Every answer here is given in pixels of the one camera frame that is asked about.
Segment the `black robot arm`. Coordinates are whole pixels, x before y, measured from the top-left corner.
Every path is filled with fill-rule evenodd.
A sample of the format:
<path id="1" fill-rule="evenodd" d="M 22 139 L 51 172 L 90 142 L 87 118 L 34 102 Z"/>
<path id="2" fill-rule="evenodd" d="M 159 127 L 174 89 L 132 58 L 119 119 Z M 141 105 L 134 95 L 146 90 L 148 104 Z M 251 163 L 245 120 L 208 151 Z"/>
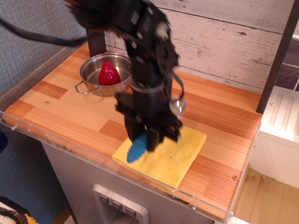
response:
<path id="1" fill-rule="evenodd" d="M 144 135 L 148 151 L 165 137 L 177 141 L 182 123 L 170 102 L 178 55 L 165 14 L 149 0 L 69 0 L 67 4 L 82 27 L 94 33 L 113 32 L 126 44 L 133 93 L 118 93 L 115 98 L 129 139 Z"/>

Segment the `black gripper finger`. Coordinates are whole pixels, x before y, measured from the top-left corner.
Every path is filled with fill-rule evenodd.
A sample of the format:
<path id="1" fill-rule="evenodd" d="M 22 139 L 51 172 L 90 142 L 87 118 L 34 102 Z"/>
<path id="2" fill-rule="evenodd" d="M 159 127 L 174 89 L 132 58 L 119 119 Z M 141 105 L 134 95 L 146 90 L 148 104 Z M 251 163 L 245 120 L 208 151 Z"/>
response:
<path id="1" fill-rule="evenodd" d="M 132 142 L 145 131 L 145 125 L 140 117 L 125 117 L 125 127 L 128 137 Z"/>
<path id="2" fill-rule="evenodd" d="M 163 126 L 146 126 L 147 151 L 153 152 L 163 142 L 165 133 Z"/>

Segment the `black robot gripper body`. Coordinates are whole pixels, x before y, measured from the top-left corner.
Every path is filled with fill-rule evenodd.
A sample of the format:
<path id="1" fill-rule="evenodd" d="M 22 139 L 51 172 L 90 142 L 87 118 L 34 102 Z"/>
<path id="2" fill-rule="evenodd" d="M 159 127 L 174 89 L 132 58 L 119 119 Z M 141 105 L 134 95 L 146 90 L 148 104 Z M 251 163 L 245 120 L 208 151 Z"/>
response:
<path id="1" fill-rule="evenodd" d="M 116 109 L 124 117 L 140 117 L 146 126 L 163 126 L 165 137 L 178 141 L 182 123 L 170 110 L 173 68 L 178 55 L 170 39 L 152 43 L 124 39 L 132 63 L 132 94 L 116 94 Z"/>

